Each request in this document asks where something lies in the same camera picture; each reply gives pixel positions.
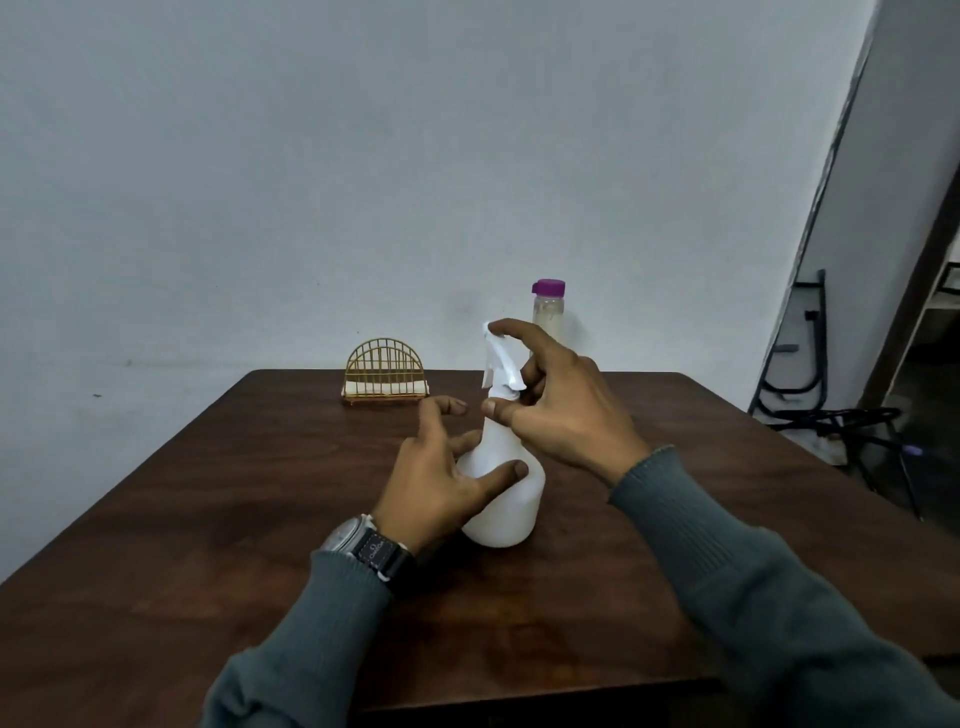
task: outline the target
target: gray sweater sleeve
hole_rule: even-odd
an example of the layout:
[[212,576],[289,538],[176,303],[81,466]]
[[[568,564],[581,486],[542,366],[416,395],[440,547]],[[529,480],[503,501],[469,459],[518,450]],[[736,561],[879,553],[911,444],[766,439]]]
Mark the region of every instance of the gray sweater sleeve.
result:
[[262,645],[231,657],[210,688],[201,726],[347,725],[357,671],[391,598],[356,560],[315,551],[290,612]]
[[[960,705],[918,661],[874,635],[775,534],[727,513],[672,448],[627,473],[611,503],[653,550],[681,607],[720,648],[732,692],[777,724],[960,726]],[[205,728],[339,728],[391,594],[366,567],[316,552],[273,634],[234,655],[204,703]]]
[[960,726],[960,704],[919,661],[871,632],[779,536],[721,508],[674,449],[636,465],[610,503],[719,647],[727,686],[755,710],[818,728]]

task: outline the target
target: left hand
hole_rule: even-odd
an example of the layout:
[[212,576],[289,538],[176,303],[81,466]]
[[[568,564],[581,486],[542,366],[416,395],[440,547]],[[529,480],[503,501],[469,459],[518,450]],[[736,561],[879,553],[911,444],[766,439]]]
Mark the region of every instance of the left hand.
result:
[[371,515],[377,530],[417,554],[476,516],[528,468],[512,460],[483,477],[460,473],[456,459],[480,444],[478,429],[449,437],[442,415],[463,415],[467,403],[430,397],[420,403],[420,431],[400,446],[394,471]]

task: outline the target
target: hand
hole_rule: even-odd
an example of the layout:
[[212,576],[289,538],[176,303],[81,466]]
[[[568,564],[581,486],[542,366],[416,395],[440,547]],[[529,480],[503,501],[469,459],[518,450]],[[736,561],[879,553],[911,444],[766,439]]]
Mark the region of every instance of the hand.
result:
[[415,555],[463,526],[528,472],[520,460],[480,478],[456,469],[456,459],[480,444],[481,431],[449,437],[441,415],[463,415],[467,409],[465,402],[452,397],[430,397],[420,403],[420,431],[400,446],[394,471],[371,513],[380,533]]
[[533,355],[521,370],[528,389],[520,399],[485,400],[484,415],[551,457],[609,483],[650,454],[592,359],[525,321],[501,319],[490,324],[490,331],[520,339]]

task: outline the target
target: door frame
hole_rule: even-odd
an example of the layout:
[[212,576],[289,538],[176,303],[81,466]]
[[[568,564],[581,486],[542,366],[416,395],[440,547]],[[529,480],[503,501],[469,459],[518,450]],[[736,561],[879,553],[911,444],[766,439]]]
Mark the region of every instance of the door frame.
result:
[[907,282],[897,314],[887,331],[883,348],[867,379],[860,397],[861,407],[880,407],[893,387],[900,364],[906,356],[914,333],[924,316],[926,303],[940,279],[950,245],[960,230],[960,165],[953,173],[947,194],[940,203],[933,227],[926,237],[924,249],[917,258],[910,281]]

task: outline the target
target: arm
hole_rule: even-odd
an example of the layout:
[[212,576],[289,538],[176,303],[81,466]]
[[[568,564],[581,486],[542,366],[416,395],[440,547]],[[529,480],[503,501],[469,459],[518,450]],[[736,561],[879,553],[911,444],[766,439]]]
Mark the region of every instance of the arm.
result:
[[[453,533],[527,474],[519,461],[480,478],[455,460],[480,444],[480,430],[448,437],[442,415],[464,402],[420,403],[420,431],[400,446],[372,511],[377,530],[417,555]],[[203,728],[334,728],[347,724],[353,684],[391,592],[344,553],[316,551],[297,602],[259,647],[234,655],[206,696]]]
[[720,648],[731,691],[791,725],[956,726],[951,700],[877,637],[783,540],[738,521],[672,448],[633,467],[610,503],[654,551],[684,612]]
[[346,725],[357,670],[390,601],[390,590],[358,561],[314,552],[300,598],[262,645],[229,659],[201,725]]
[[521,339],[533,357],[522,372],[530,395],[486,400],[484,414],[618,483],[611,503],[643,534],[684,611],[720,647],[732,692],[793,725],[960,725],[960,705],[924,667],[874,635],[780,537],[723,510],[673,449],[651,454],[593,361],[532,324],[504,319],[490,330]]

